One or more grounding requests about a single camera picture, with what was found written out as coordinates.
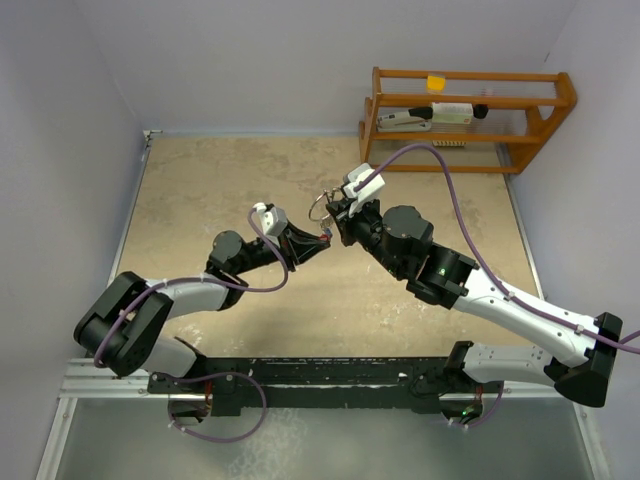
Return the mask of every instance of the white arm segment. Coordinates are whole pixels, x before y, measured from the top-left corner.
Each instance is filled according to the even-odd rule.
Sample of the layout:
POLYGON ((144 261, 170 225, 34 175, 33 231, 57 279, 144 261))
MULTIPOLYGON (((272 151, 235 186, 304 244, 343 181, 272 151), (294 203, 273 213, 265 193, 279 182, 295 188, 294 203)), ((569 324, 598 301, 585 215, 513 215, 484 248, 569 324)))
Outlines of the white arm segment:
MULTIPOLYGON (((214 278, 204 274, 203 278, 214 278)), ((155 285, 159 280, 147 280, 155 285)), ((195 312, 220 310, 229 289, 214 283, 185 283, 158 290, 171 300, 173 306, 167 320, 195 312)), ((151 354, 141 368, 148 372, 165 372, 174 377, 183 377, 196 360, 196 354, 176 338, 158 337, 151 354)))
POLYGON ((539 347, 474 344, 464 357, 463 371, 479 383, 507 381, 553 386, 544 367, 553 356, 539 347))
MULTIPOLYGON (((512 295, 543 312, 580 325, 584 330, 598 333, 594 318, 564 310, 519 290, 508 283, 502 284, 512 295)), ((483 269, 473 270, 465 283, 469 293, 460 297, 453 308, 490 320, 521 337, 530 340, 567 367, 576 367, 587 361, 584 352, 593 349, 595 340, 585 335, 530 313, 513 303, 495 288, 483 269)))

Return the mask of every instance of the metal edge strip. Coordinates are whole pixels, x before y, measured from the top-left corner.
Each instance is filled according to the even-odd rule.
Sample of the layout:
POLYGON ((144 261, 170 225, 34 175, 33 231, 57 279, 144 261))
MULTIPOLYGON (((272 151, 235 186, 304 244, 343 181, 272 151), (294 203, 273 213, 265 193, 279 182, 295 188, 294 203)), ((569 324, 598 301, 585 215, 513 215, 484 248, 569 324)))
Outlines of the metal edge strip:
POLYGON ((147 144, 144 147, 144 152, 142 152, 142 159, 140 160, 142 165, 140 167, 140 172, 138 173, 138 178, 136 179, 135 192, 133 194, 133 198, 131 199, 131 204, 129 205, 129 211, 127 212, 125 225, 124 225, 124 228, 122 229, 122 235, 120 236, 118 249, 116 250, 116 254, 113 259, 113 264, 111 265, 111 272, 109 273, 109 283, 113 282, 113 279, 116 278, 116 275, 118 273, 118 267, 120 266, 120 259, 122 258, 122 252, 124 251, 124 244, 127 241, 127 235, 129 234, 129 227, 131 226, 131 219, 133 218, 133 212, 136 208, 138 195, 140 194, 140 186, 142 185, 144 172, 147 169, 147 161, 149 160, 149 154, 151 153, 151 146, 153 144, 153 139, 155 138, 155 132, 154 131, 151 131, 150 133, 145 132, 145 136, 147 139, 147 144))
MULTIPOLYGON (((498 160, 500 161, 500 165, 502 166, 511 165, 509 152, 507 151, 507 148, 504 144, 501 143, 496 145, 496 154, 498 155, 498 160)), ((538 293, 538 297, 544 299, 545 297, 544 297, 544 292, 542 290, 542 284, 540 283, 540 277, 538 275, 538 270, 536 268, 536 264, 533 259, 531 246, 529 245, 527 232, 524 228, 524 222, 522 221, 522 216, 520 215, 520 209, 518 208, 518 202, 516 200, 515 192, 513 190, 513 182, 511 179, 512 179, 511 175, 508 175, 508 174, 504 175, 504 182, 507 186, 509 200, 511 201, 511 206, 513 208, 513 213, 516 218, 518 230, 520 231, 520 238, 522 239, 522 244, 524 246, 525 254, 527 256, 527 261, 529 262, 529 267, 531 268, 531 274, 533 275, 533 281, 536 285, 536 291, 538 293)), ((604 450, 604 446, 600 436, 600 428, 598 426, 598 422, 593 412, 591 412, 590 414, 590 411, 593 409, 590 409, 583 405, 579 405, 577 403, 573 404, 573 408, 576 414, 576 421, 578 423, 580 435, 582 437, 582 442, 587 452, 587 458, 589 459, 591 472, 593 473, 594 478, 603 479, 603 480, 611 479, 612 478, 611 469, 610 469, 609 461, 607 459, 607 455, 604 450)))
POLYGON ((58 408, 53 417, 53 424, 40 460, 36 480, 55 480, 58 475, 58 467, 62 460, 77 403, 78 400, 75 398, 61 398, 58 400, 58 408))

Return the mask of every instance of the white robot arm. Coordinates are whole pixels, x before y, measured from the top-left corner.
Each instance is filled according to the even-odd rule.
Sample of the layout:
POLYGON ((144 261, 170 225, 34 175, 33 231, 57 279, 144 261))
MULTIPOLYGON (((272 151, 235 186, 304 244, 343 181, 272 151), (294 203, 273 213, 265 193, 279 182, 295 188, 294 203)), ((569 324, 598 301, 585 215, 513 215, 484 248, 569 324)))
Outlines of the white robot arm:
POLYGON ((622 321, 609 313, 597 318, 570 312, 512 285, 498 281, 464 255, 433 242, 433 225, 414 207, 398 206, 380 215, 380 175, 364 188, 358 185, 374 170, 363 164, 344 179, 340 201, 327 205, 346 246, 360 243, 407 290, 427 303, 484 318, 534 343, 532 347, 487 346, 460 342, 459 367, 471 379, 518 381, 554 386, 564 396, 589 406, 602 406, 615 349, 587 336, 593 332, 617 341, 622 321), (575 329, 522 308, 565 319, 575 329))
MULTIPOLYGON (((224 310, 240 299, 242 291, 208 280, 216 278, 244 288, 246 283, 238 275, 277 261, 263 239, 246 243, 232 231, 216 237, 199 282, 173 284, 145 280, 132 272, 119 275, 78 324, 74 338, 94 354, 99 346, 104 348, 103 344, 108 344, 101 361, 120 376, 144 368, 172 378, 188 379, 232 365, 235 372, 255 373, 254 378, 274 392, 279 389, 272 403, 282 406, 312 403, 318 407, 329 405, 329 408, 349 404, 349 408, 361 405, 361 408, 430 409, 434 406, 430 403, 433 398, 437 403, 438 394, 443 392, 469 392, 490 384, 495 388, 495 382, 503 381, 549 385, 575 402, 603 406, 616 349, 585 332, 617 341, 622 321, 609 313, 594 318, 570 312, 491 278, 492 274, 474 259, 435 243, 433 225, 414 207, 396 206, 381 215, 377 197, 384 187, 382 177, 371 177, 364 187, 358 187, 372 172, 369 165, 363 164, 349 173, 340 188, 343 198, 330 199, 326 206, 343 245, 359 243, 394 278, 406 280, 406 289, 419 300, 487 319, 530 340, 533 346, 456 342, 446 359, 228 360, 206 358, 179 339, 160 338, 162 325, 173 317, 224 310), (164 283, 164 287, 149 295, 135 316, 109 337, 119 312, 149 286, 158 283, 164 283), (543 314, 566 319, 575 329, 532 313, 516 300, 543 314), (281 384, 283 378, 289 383, 281 384), (362 389, 349 393, 346 389, 349 386, 369 390, 367 395, 362 394, 362 389), (329 387, 335 391, 325 390, 329 387)), ((330 237, 317 237, 297 229, 288 222, 284 211, 273 205, 258 204, 255 209, 260 215, 263 233, 275 244, 290 271, 330 245, 330 237)), ((158 392, 169 391, 167 382, 154 388, 158 392)), ((201 391, 202 385, 189 388, 201 391)), ((229 393, 225 393, 224 388, 219 391, 221 395, 229 393)), ((255 398, 251 400, 246 396, 251 394, 242 395, 237 397, 237 402, 255 403, 255 398)), ((221 397, 222 400, 230 402, 228 398, 221 397)))

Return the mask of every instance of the black mounting bar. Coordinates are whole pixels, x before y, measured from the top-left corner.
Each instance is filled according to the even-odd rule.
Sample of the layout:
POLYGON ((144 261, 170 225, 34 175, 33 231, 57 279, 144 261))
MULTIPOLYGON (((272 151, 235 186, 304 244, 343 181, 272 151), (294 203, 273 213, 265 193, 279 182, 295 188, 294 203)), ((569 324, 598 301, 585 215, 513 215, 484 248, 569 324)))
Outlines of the black mounting bar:
MULTIPOLYGON (((440 396, 475 394, 478 384, 462 372, 456 344, 450 357, 396 358, 205 358, 188 377, 220 372, 250 375, 263 388, 269 408, 409 409, 440 413, 440 396)), ((483 385, 498 391, 497 382, 483 385)), ((202 394, 205 382, 174 384, 162 374, 149 381, 150 394, 202 394)), ((240 415, 260 407, 258 391, 235 376, 213 380, 214 416, 240 415)))

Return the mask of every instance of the yellow object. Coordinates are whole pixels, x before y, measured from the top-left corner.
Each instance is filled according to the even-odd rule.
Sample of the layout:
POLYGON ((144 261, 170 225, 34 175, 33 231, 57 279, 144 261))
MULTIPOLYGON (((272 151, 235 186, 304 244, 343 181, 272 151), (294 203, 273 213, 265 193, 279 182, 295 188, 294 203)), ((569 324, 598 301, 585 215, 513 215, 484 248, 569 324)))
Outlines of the yellow object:
POLYGON ((438 75, 429 75, 427 77, 427 92, 428 93, 442 93, 444 86, 447 84, 447 79, 438 75))

